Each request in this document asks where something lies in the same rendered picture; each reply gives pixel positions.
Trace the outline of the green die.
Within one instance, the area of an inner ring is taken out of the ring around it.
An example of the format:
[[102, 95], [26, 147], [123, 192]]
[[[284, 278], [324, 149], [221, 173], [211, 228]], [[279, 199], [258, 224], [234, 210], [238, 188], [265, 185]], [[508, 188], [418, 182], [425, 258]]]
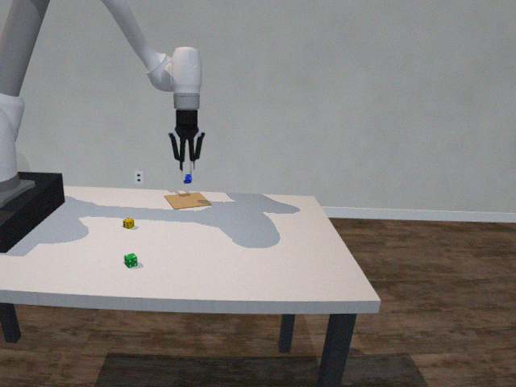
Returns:
[[135, 267], [135, 266], [138, 265], [137, 264], [137, 257], [136, 257], [136, 255], [134, 253], [125, 255], [124, 256], [124, 262], [125, 262], [125, 265], [128, 268]]

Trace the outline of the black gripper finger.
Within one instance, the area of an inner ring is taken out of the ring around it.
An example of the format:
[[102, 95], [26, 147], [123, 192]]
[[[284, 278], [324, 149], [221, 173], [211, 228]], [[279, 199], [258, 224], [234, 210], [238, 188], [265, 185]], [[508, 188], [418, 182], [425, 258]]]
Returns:
[[190, 130], [190, 140], [189, 142], [189, 174], [191, 175], [191, 178], [193, 180], [194, 178], [194, 161], [198, 160], [200, 158], [201, 148], [202, 148], [202, 139], [205, 136], [204, 132], [198, 131], [198, 139], [195, 149], [195, 156], [194, 156], [194, 131]]
[[179, 157], [178, 148], [177, 148], [177, 141], [176, 141], [176, 138], [175, 138], [176, 137], [176, 130], [171, 132], [171, 133], [169, 132], [169, 137], [171, 139], [172, 146], [173, 146], [174, 158], [176, 160], [180, 161], [181, 179], [184, 181], [185, 180], [185, 142], [186, 142], [186, 131], [185, 130], [183, 131], [182, 139], [180, 139], [180, 157]]

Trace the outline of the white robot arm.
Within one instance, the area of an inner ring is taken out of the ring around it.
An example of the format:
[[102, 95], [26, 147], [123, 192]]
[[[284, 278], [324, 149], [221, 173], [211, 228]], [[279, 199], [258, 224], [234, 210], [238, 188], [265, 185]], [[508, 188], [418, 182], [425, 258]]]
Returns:
[[[126, 0], [101, 1], [143, 61], [152, 85], [161, 91], [191, 93], [173, 94], [174, 109], [199, 109], [202, 62], [198, 50], [176, 48], [172, 58], [156, 52]], [[13, 0], [0, 39], [0, 208], [35, 187], [35, 181], [19, 180], [15, 141], [25, 107], [19, 93], [49, 2]]]

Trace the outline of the yellow die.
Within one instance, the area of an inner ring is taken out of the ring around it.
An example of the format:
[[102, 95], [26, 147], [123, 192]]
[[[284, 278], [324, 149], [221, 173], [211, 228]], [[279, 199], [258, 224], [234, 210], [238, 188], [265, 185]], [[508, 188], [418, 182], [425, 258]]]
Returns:
[[127, 229], [131, 229], [135, 226], [133, 218], [126, 218], [123, 220], [123, 227]]

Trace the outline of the tan flat mat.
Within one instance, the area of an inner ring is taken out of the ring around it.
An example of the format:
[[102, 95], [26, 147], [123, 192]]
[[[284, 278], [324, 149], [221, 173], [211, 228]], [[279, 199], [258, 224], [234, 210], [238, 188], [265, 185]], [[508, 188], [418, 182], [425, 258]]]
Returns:
[[164, 197], [174, 210], [199, 206], [212, 206], [212, 204], [199, 192], [164, 195]]

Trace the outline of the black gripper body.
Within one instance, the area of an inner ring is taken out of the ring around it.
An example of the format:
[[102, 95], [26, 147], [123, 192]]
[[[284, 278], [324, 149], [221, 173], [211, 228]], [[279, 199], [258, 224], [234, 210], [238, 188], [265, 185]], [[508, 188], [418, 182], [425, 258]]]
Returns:
[[186, 139], [190, 139], [190, 130], [193, 137], [198, 133], [198, 110], [176, 110], [176, 133], [182, 139], [183, 131], [186, 131]]

